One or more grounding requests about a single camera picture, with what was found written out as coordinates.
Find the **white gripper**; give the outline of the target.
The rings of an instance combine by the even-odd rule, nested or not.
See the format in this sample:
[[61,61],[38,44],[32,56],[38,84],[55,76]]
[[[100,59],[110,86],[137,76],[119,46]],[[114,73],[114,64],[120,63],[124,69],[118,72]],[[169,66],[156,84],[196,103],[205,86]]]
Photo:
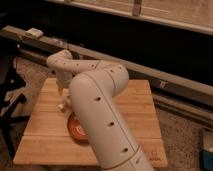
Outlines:
[[67,88],[72,80],[72,75],[68,72],[57,71],[56,72],[56,83],[58,86],[59,94],[63,93],[63,89]]

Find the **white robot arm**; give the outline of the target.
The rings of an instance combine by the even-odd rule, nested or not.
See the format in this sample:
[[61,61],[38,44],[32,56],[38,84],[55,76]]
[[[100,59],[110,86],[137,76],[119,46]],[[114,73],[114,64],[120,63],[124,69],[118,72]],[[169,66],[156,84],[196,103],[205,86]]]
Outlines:
[[128,85],[126,67],[106,60],[74,60],[67,50],[50,55],[47,66],[69,90],[68,103],[102,171],[154,171],[113,101]]

